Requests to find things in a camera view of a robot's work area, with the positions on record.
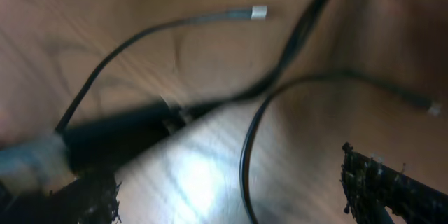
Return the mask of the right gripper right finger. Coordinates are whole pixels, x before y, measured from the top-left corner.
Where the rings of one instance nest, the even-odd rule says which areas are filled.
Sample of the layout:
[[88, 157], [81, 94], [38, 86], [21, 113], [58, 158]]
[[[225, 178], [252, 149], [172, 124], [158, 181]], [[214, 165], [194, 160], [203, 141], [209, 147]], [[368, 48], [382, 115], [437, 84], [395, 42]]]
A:
[[406, 223], [447, 222], [446, 194], [354, 151], [348, 142], [342, 150], [344, 213], [357, 223], [392, 223], [386, 208]]

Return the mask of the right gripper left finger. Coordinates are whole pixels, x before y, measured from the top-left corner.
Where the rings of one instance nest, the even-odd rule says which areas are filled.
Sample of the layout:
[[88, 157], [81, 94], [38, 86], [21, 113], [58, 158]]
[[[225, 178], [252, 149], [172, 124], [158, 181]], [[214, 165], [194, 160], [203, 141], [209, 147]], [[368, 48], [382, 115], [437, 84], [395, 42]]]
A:
[[110, 173], [89, 174], [57, 192], [25, 192], [14, 196], [1, 186], [2, 223], [120, 222], [120, 185]]

